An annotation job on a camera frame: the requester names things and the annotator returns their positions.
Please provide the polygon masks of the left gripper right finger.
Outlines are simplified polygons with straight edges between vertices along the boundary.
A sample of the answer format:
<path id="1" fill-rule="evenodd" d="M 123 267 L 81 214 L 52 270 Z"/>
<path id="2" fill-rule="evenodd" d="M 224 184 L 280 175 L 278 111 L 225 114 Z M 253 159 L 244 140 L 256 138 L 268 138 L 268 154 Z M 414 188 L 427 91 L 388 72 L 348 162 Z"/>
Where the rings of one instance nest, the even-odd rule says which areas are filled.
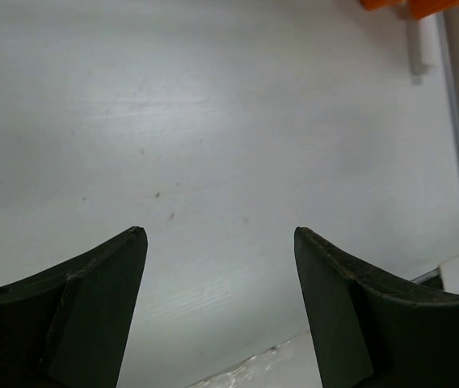
<path id="1" fill-rule="evenodd" d="M 306 227 L 294 255 L 325 387 L 459 387 L 459 295 L 402 279 Z"/>

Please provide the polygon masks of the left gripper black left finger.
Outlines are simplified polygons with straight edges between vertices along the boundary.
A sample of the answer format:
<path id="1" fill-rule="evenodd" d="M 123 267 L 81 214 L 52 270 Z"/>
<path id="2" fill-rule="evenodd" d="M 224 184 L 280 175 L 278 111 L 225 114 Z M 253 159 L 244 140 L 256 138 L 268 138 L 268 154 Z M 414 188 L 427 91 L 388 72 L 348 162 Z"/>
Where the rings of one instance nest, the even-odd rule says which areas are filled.
<path id="1" fill-rule="evenodd" d="M 0 387 L 115 387 L 147 249 L 134 226 L 0 286 Z"/>

